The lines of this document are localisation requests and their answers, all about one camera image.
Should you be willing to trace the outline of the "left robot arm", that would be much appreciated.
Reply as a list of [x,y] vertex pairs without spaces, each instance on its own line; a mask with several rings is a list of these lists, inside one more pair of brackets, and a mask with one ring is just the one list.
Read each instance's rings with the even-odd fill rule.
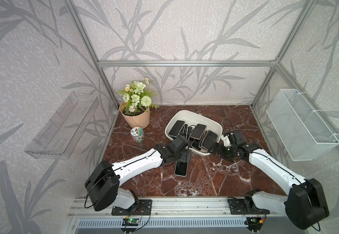
[[110,163],[105,160],[99,163],[85,182],[86,199],[99,212],[108,207],[117,207],[133,214],[140,209],[140,201],[132,190],[121,188],[131,178],[164,164],[178,161],[180,153],[189,146],[189,141],[178,135],[167,145],[161,143],[147,152],[132,159]]

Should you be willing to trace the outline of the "phone with pink case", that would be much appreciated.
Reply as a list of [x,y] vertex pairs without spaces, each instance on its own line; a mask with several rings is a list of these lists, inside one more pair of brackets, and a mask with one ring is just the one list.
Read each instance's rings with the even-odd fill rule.
[[205,125],[197,124],[194,130],[191,132],[190,138],[200,140],[202,135],[204,134],[205,129],[206,129]]

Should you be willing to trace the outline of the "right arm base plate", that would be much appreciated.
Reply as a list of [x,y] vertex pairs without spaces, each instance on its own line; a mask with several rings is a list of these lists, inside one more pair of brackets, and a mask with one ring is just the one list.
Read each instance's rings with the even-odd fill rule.
[[233,215],[268,215],[269,210],[258,209],[253,203],[252,199],[249,198],[236,198],[228,197],[227,202],[229,204],[230,213]]

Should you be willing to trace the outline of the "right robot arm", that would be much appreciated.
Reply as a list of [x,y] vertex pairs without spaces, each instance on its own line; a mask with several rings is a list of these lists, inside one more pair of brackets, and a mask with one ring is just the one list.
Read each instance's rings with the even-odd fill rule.
[[217,141],[216,134],[206,133],[201,148],[225,160],[248,161],[263,171],[285,192],[283,196],[256,189],[242,199],[228,199],[232,214],[267,214],[286,216],[297,228],[305,230],[327,217],[330,212],[324,190],[316,179],[306,179],[283,166],[254,142],[247,142],[241,131],[233,131]]

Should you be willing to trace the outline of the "phone with light blue case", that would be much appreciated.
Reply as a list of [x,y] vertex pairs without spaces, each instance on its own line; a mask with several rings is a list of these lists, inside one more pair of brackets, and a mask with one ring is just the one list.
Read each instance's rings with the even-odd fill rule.
[[186,162],[177,161],[175,166],[174,174],[176,176],[187,176],[189,164]]

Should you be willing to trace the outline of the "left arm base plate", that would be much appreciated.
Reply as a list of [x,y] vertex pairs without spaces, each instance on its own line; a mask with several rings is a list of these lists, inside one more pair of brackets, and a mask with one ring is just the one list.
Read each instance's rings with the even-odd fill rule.
[[123,209],[120,207],[112,208],[112,216],[131,216],[131,215],[150,215],[152,209],[151,199],[139,199],[131,207]]

